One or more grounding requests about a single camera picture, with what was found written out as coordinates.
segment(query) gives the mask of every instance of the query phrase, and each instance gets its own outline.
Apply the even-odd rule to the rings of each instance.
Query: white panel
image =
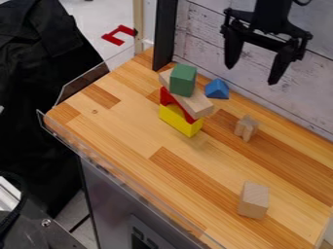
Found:
[[[187,31],[176,37],[175,54],[230,81],[241,94],[333,140],[333,62],[307,52],[303,61],[290,65],[277,85],[269,87],[275,53],[245,44],[233,70],[225,67],[224,41],[219,33],[223,19],[215,11],[191,4]]]
[[[190,2],[199,4],[203,7],[213,10],[217,13],[232,7],[238,10],[253,11],[256,0],[192,0]],[[289,20],[314,34],[314,39],[309,43],[309,50],[320,53],[324,56],[333,58],[333,1],[331,0],[313,0],[306,7],[292,5]]]
[[[154,42],[157,0],[144,0],[144,39]]]

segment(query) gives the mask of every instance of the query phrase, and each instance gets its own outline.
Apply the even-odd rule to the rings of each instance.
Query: yellow rectangular block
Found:
[[[197,134],[204,124],[204,119],[198,119],[192,124],[187,123],[183,111],[175,104],[160,105],[159,117],[188,137]]]

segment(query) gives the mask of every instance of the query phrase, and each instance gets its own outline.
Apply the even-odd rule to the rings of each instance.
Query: small wooden block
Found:
[[[269,188],[245,182],[240,194],[238,213],[254,219],[263,219],[269,207]]]
[[[204,119],[199,119],[193,124],[187,123],[183,111],[175,104],[169,104],[167,106],[161,104],[159,117],[161,120],[188,137],[192,137],[197,134],[204,124]]]
[[[210,98],[229,99],[229,87],[222,80],[216,79],[205,85],[204,94]]]
[[[235,135],[241,136],[245,142],[248,142],[251,137],[258,131],[259,123],[253,120],[249,115],[245,115],[236,124]]]
[[[161,84],[169,90],[169,79],[172,69],[160,73]],[[171,94],[178,103],[191,115],[195,120],[212,114],[214,111],[214,105],[209,101],[206,96],[198,89],[195,88],[191,97],[183,97],[177,94]]]
[[[184,113],[187,123],[189,124],[197,121],[191,117],[191,115],[178,103],[178,101],[168,92],[165,87],[162,87],[160,90],[160,103],[164,106],[167,106],[168,104],[176,104],[177,106],[179,106]]]
[[[197,68],[176,64],[170,76],[170,89],[173,94],[190,97],[196,86]]]

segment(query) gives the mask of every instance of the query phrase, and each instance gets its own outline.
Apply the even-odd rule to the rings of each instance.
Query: black bag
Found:
[[[72,153],[41,129],[63,85],[102,58],[58,0],[0,5],[0,169],[45,183]]]

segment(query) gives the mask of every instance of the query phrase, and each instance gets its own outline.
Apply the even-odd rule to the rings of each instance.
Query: floor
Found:
[[[120,24],[133,27],[132,0],[60,0],[60,2],[67,12],[74,16],[80,30],[103,59],[107,59],[133,44],[132,37],[121,33],[116,35],[117,38],[125,41],[121,47],[101,39],[103,34],[110,33]],[[79,192],[73,197],[56,220],[88,249],[97,248],[83,192]]]

